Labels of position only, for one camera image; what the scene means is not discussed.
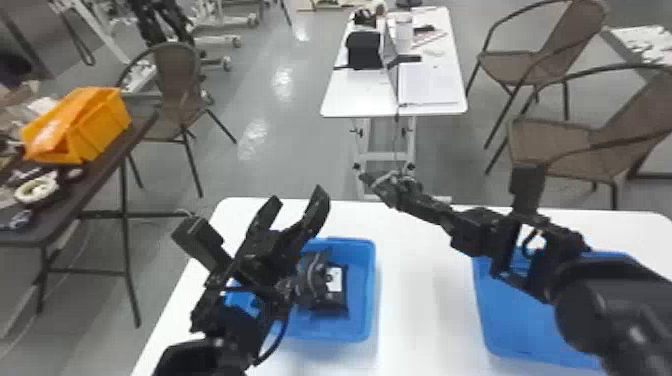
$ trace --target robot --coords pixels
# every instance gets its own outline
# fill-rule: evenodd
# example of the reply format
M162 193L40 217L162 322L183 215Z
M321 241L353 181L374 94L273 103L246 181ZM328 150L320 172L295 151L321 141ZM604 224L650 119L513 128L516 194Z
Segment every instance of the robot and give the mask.
M195 46L194 38L187 30L191 21L175 0L127 0L127 2L138 18L138 29L147 47L168 41L156 18L157 13L170 26L180 42Z
M388 207L440 226L451 237L453 249L490 258L492 277L552 305L565 341L597 355L609 375L672 375L672 283L632 259L582 257L592 250L580 233L537 213L544 166L514 167L509 184L514 200L507 215L483 207L456 211L425 194L420 182L400 171L362 173L359 178ZM298 252L326 221L328 202L318 186L299 222L271 231L280 209L280 201L271 198L233 260L222 252L216 231L202 231L207 221L188 219L201 224L180 226L191 230L178 228L178 244L212 272L191 317L192 331L204 332L205 339L168 348L154 375L244 375L267 359L280 344L296 302L291 281L297 274ZM523 225L533 230L518 246ZM536 236L545 240L544 247L528 249ZM527 274L511 268L518 248L531 260ZM227 287L230 278L241 286ZM254 292L263 313L255 318L223 306L221 293L232 289ZM282 322L283 329L259 355L274 321Z

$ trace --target gray floor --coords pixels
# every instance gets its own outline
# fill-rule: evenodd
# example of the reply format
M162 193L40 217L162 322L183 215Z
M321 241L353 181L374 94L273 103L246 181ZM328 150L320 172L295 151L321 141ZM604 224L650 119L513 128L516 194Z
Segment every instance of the gray floor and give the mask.
M529 1L440 3L451 10L466 76L492 22ZM503 27L494 43L501 48L539 45L548 25L558 17L558 10L548 8L536 17L523 17ZM208 216L226 197L278 194L305 198L317 183L333 199L355 199L355 183L349 169L349 123L319 116L346 17L347 12L329 11L294 15L292 31L279 9L272 9L267 22L258 29L240 30L245 44L242 49L212 50L212 54L226 52L234 59L234 71L209 73L205 86L216 99L215 112L238 136L239 145L234 147L207 119L194 128L198 137L196 161L206 194L200 200L179 146L141 145L134 155L147 188L132 189L132 207L186 208ZM129 50L142 45L138 39L126 42ZM77 66L49 89L61 93L82 84L109 84L120 67L106 51L101 49L97 55L101 65ZM576 69L615 61L620 61L618 55L596 38ZM600 124L642 83L633 73L603 76L572 86L574 118ZM480 76L467 114L419 120L417 176L431 193L452 195L458 203L509 204L506 188L510 163L506 158L496 165L491 176L482 174L492 152L484 152L482 143L505 97L496 84ZM543 96L537 111L559 115L559 106L559 93L551 91ZM377 128L374 143L388 144L393 139L389 129ZM660 148L649 168L664 166L670 152L668 145ZM669 216L669 187L665 182L624 184L622 206ZM117 182L112 179L92 206L114 206L117 195ZM552 180L543 204L606 209L608 194L605 188L590 193L587 183ZM133 225L133 273L144 319L140 329L133 328L122 281L88 276L70 276L64 281L52 278L45 312L32 319L28 309L10 335L0 341L0 375L128 375L186 262L168 237L175 226L175 221L162 220ZM107 231L117 228L114 222L80 226L61 262L120 265L120 236L104 235L117 234ZM0 294L11 295L8 286L30 283L36 272L37 253L8 250L1 255L0 275L3 282L12 283L0 284Z

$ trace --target blue tray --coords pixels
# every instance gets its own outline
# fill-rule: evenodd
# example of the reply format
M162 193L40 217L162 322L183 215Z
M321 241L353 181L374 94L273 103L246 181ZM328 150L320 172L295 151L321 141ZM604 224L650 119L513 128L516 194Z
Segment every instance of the blue tray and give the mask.
M319 315L294 308L289 316L287 337L336 342L361 342L371 334L371 321L375 301L376 248L369 240L326 238L311 239L302 252L329 250L330 260L347 265L346 302L348 313L340 316ZM254 295L229 292L224 304L237 305L256 316L259 310L252 307ZM271 333L278 334L280 324L275 323Z
M614 252L591 252L585 257L628 256ZM517 250L511 265L516 272L526 274L529 261ZM565 367L600 369L597 357L578 352L565 343L556 328L552 306L541 304L490 277L488 258L474 258L473 269L483 337L491 353Z

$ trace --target brown chair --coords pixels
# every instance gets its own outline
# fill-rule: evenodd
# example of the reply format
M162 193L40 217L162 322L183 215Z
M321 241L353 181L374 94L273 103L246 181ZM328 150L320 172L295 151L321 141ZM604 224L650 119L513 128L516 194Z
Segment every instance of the brown chair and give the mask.
M540 50L488 50L495 30L505 22L533 9L560 2L569 2L569 5ZM520 89L523 86L537 87L567 74L588 42L602 30L607 13L608 7L602 0L545 0L517 10L492 25L485 38L483 50L476 58L476 66L466 90L469 95L479 68L483 68L509 94L509 100L485 141L485 149L490 146ZM566 85L563 85L563 97L565 120L569 120L569 88Z
M640 89L601 128L585 124L525 116L535 95L554 84L620 70L648 69L660 73ZM611 187L611 208L618 209L615 178L628 170L631 179L670 179L670 174L643 174L640 167L653 148L672 133L672 70L662 65L621 63L592 68L547 82L528 98L520 116L509 124L508 136L497 149L485 173L490 173L507 144L513 164L535 164L557 176Z
M184 145L198 197L203 197L201 180L198 177L194 156L189 146L188 136L194 136L188 128L194 125L201 116L208 114L234 144L237 144L236 138L209 109L211 101L203 97L201 90L199 52L188 44L166 42L148 48L126 66L119 76L116 86L121 87L131 68L150 55L156 65L156 82L160 94L125 94L124 99L157 102L156 105L160 108L159 120L149 130L143 141ZM138 186L143 188L140 174L132 156L129 156L129 162Z

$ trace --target orange plastic bin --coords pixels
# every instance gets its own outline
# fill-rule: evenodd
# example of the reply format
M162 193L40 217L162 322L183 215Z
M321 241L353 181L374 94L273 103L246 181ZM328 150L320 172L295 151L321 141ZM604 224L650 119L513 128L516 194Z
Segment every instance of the orange plastic bin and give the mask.
M119 89L75 89L51 111L21 129L25 158L57 164L92 161L130 123Z

